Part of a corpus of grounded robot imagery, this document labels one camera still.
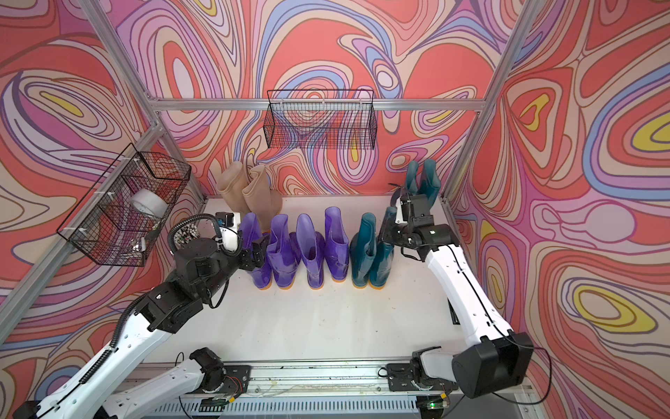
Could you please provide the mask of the teal rain boot back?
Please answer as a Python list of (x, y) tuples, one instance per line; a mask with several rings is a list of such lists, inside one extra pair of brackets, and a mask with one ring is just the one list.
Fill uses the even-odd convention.
[(357, 288), (368, 283), (368, 273), (376, 257), (376, 216), (367, 212), (361, 216), (359, 231), (350, 244), (352, 282)]

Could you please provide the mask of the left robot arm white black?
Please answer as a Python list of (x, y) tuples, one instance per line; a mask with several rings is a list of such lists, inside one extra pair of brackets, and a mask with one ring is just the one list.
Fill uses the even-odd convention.
[(176, 268), (122, 312), (112, 338), (65, 384), (41, 401), (26, 401), (16, 418), (143, 418), (160, 405), (194, 390), (218, 392), (228, 381), (221, 359), (197, 349), (166, 373), (125, 392), (118, 387), (135, 368), (205, 307), (215, 309), (240, 270), (265, 264), (269, 237), (251, 216), (198, 214), (167, 236)]

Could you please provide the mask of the purple rain boot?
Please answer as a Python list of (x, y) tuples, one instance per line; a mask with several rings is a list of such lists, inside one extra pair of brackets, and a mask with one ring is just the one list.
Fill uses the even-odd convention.
[(266, 253), (274, 279), (281, 289), (292, 287), (299, 265), (291, 243), (288, 220), (286, 214), (278, 214), (272, 218)]
[(266, 259), (268, 237), (261, 232), (260, 222), (255, 213), (248, 213), (240, 224), (243, 238), (243, 268), (251, 275), (256, 288), (267, 289), (270, 286), (271, 270)]
[(298, 259), (304, 264), (310, 288), (320, 289), (324, 278), (324, 239), (316, 231), (308, 214), (298, 216), (296, 230), (291, 234), (291, 243), (298, 251)]
[(349, 240), (339, 207), (325, 210), (325, 259), (334, 281), (343, 282), (349, 268)]

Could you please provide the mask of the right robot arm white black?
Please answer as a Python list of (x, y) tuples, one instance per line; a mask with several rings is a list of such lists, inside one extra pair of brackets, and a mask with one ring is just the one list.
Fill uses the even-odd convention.
[(535, 347), (527, 333), (517, 333), (490, 302), (475, 279), (464, 251), (448, 225), (421, 216), (418, 225), (387, 208), (380, 237), (385, 244), (416, 254), (445, 291), (462, 327), (465, 349), (459, 353), (431, 347), (414, 354), (419, 377), (458, 385), (474, 399), (522, 384)]

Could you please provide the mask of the beige rain boot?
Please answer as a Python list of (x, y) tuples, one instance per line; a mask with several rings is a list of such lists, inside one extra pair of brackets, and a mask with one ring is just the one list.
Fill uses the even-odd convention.
[(219, 176), (216, 189), (233, 212), (244, 216), (251, 211), (243, 194), (247, 186), (248, 179), (242, 162), (232, 162)]
[(270, 186), (265, 165), (258, 165), (249, 172), (250, 181), (243, 188), (243, 197), (251, 213), (256, 215), (263, 232), (270, 230), (274, 216), (282, 209), (282, 197)]

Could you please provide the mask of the purple rain boot front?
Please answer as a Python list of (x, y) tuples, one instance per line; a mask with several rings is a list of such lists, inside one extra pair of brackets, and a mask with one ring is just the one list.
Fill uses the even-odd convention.
[(298, 259), (304, 264), (310, 288), (320, 289), (324, 278), (324, 239), (316, 231), (308, 214), (298, 216), (296, 230), (291, 234), (291, 243), (298, 251)]

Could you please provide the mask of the purple rain boot back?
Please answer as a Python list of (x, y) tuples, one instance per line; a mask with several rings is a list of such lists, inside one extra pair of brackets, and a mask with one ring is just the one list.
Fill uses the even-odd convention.
[(349, 240), (339, 207), (325, 210), (325, 259), (334, 281), (343, 282), (349, 268)]

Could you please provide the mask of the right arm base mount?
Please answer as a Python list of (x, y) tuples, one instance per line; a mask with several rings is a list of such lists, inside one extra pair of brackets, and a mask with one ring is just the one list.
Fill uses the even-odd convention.
[(413, 361), (388, 363), (378, 370), (377, 375), (387, 381), (392, 392), (440, 391), (449, 394), (459, 389), (455, 382), (428, 377)]

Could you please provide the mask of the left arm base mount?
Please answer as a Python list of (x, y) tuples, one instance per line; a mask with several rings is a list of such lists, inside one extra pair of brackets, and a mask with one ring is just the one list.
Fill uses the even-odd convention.
[(240, 396), (247, 392), (251, 379), (251, 365), (214, 367), (204, 373), (200, 390), (226, 396)]

